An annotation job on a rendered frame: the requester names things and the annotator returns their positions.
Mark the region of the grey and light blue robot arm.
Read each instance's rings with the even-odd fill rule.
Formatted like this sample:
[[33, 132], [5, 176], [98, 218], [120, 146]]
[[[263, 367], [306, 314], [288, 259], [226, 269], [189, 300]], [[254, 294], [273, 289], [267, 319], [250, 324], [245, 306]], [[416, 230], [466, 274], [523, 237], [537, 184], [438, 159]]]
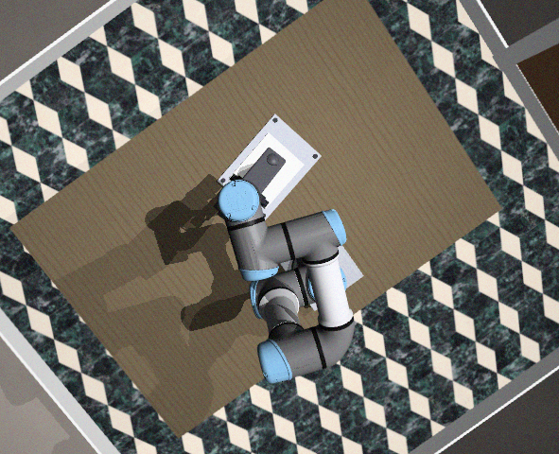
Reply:
[[[331, 209], [267, 227], [256, 189], [242, 181], [254, 183], [261, 195], [285, 163], [267, 148], [241, 180], [218, 193], [238, 269], [252, 281], [254, 315], [267, 322], [269, 337], [257, 345], [257, 354], [269, 383], [335, 365], [355, 328], [338, 260], [338, 247], [346, 242], [339, 214]], [[289, 260], [291, 270], [277, 273], [278, 264]], [[299, 307], [314, 303], [319, 324], [303, 329]]]

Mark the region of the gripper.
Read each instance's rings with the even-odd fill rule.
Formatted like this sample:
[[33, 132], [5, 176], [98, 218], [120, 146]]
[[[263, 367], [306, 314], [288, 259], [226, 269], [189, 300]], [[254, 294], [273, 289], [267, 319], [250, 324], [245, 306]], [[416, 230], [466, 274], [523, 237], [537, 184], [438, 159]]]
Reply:
[[[230, 178], [230, 181], [241, 180], [241, 179], [242, 178], [239, 175], [237, 177], [236, 174], [233, 174], [232, 177]], [[259, 192], [258, 188], [256, 187], [256, 185], [254, 183], [250, 182], [250, 181], [247, 181], [247, 180], [242, 180], [242, 181], [250, 183], [256, 189], [256, 191], [258, 193], [258, 196], [259, 196], [261, 206], [266, 208], [266, 206], [269, 204], [269, 202], [266, 200], [266, 197], [264, 195], [262, 195], [262, 194], [260, 195], [260, 192]], [[216, 204], [213, 207], [218, 210], [217, 215], [219, 215], [221, 218], [224, 219], [223, 215], [220, 213], [220, 211], [218, 209], [218, 202], [216, 202]]]

